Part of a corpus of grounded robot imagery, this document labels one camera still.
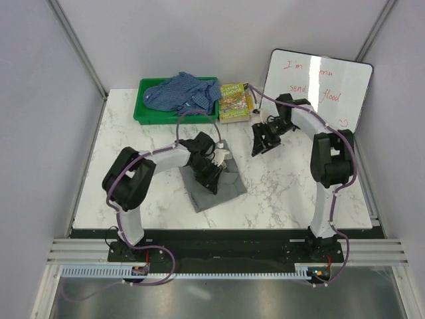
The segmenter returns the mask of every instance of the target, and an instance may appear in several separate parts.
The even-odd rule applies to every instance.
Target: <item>whiteboard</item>
[[[276,49],[264,94],[275,99],[283,93],[307,98],[333,128],[355,132],[372,73],[370,64]],[[264,98],[261,108],[278,115],[275,104]]]

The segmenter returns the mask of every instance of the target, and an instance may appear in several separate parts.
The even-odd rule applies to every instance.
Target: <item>table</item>
[[[116,225],[105,204],[102,180],[122,148],[152,150],[175,140],[176,125],[141,126],[133,119],[137,89],[111,90],[76,210],[75,229]],[[177,168],[155,175],[142,203],[141,220],[151,229],[306,229],[315,205],[316,185],[309,162],[312,142],[301,131],[282,137],[283,146],[251,157],[252,123],[219,124],[238,164],[248,193],[212,209],[195,213]],[[204,131],[215,140],[210,124],[186,124],[180,138]],[[342,229],[372,227],[361,184],[341,191],[335,224]]]

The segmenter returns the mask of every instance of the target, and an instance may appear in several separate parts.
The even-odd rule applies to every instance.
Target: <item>book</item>
[[[246,102],[243,83],[220,87],[222,98],[218,101],[218,117],[221,123],[249,121],[250,111]]]

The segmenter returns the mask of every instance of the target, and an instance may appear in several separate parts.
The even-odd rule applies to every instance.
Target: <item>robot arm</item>
[[[124,168],[141,154],[149,152],[124,148],[102,182],[109,192],[112,184]],[[217,193],[218,178],[225,168],[224,160],[231,158],[228,150],[216,148],[207,134],[200,132],[194,140],[179,140],[179,145],[168,151],[150,152],[151,155],[138,161],[116,185],[111,200],[120,206],[120,221],[127,240],[135,245],[144,236],[141,226],[140,205],[146,197],[152,177],[173,167],[189,165],[195,179],[212,193]]]
[[[282,94],[277,100],[311,108],[308,100],[294,100],[291,94]],[[329,224],[333,192],[340,185],[347,183],[353,174],[353,161],[349,151],[343,141],[323,127],[313,114],[281,104],[276,104],[276,108],[279,116],[262,115],[263,122],[252,126],[254,132],[252,156],[263,154],[280,145],[280,136],[290,130],[300,129],[313,141],[310,171],[317,183],[317,196],[314,217],[309,229],[314,239],[330,239],[335,235]],[[353,146],[353,133],[350,130],[339,132]],[[339,151],[339,154],[332,155],[331,150]]]

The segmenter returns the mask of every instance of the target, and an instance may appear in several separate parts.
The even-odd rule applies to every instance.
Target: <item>red handwriting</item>
[[[291,68],[291,67],[292,67],[291,62],[292,62],[292,60],[289,60],[289,61],[288,61],[288,65],[287,65],[286,67],[284,67],[284,69],[285,69],[285,68]],[[302,68],[303,68],[303,65],[302,65],[302,64],[296,64],[296,65],[295,65],[295,68],[300,68],[300,69],[302,69]]]
[[[330,89],[326,89],[326,91],[323,93],[323,98],[319,101],[319,103],[322,103],[323,100],[328,99],[332,101],[339,102],[339,98],[341,97],[342,93],[339,93],[339,95],[332,95]]]
[[[287,69],[287,68],[293,68],[293,67],[294,67],[294,65],[292,65],[292,60],[288,60],[288,65],[284,67],[284,70]],[[297,64],[297,61],[295,61],[295,68],[303,69],[303,65]],[[319,74],[320,75],[333,76],[333,73],[331,71],[328,71],[328,70],[320,70]]]
[[[296,85],[291,85],[290,86],[290,91],[292,92],[303,92],[303,93],[307,93],[307,86],[296,86]]]
[[[342,126],[343,128],[346,128],[348,126],[348,120],[338,120],[339,125]]]
[[[290,92],[301,92],[301,93],[308,93],[308,86],[300,86],[300,85],[290,85]],[[335,102],[340,102],[339,99],[342,95],[342,92],[338,95],[334,94],[330,89],[326,89],[325,92],[320,93],[321,100],[319,103],[322,103],[324,100],[331,100]]]

